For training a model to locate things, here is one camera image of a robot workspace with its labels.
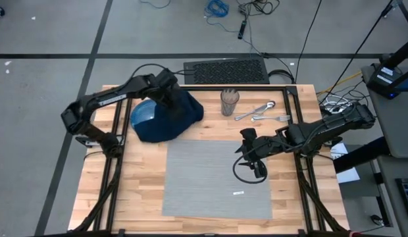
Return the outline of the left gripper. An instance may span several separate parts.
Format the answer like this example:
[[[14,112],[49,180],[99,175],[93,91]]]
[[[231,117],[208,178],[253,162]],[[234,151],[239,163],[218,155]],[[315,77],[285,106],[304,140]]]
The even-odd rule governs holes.
[[[165,109],[170,115],[180,115],[181,110],[190,110],[190,94],[181,92],[178,79],[169,69],[162,69],[155,77],[156,92],[154,100],[156,102],[166,102]]]

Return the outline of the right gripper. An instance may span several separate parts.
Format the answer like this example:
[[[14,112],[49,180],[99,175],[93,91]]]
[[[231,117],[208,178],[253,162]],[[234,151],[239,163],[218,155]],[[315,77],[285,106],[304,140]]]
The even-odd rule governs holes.
[[[243,129],[240,134],[243,137],[242,145],[235,153],[242,153],[244,162],[238,165],[249,167],[254,172],[255,178],[266,178],[268,171],[262,159],[285,152],[288,144],[278,134],[258,137],[254,128]]]

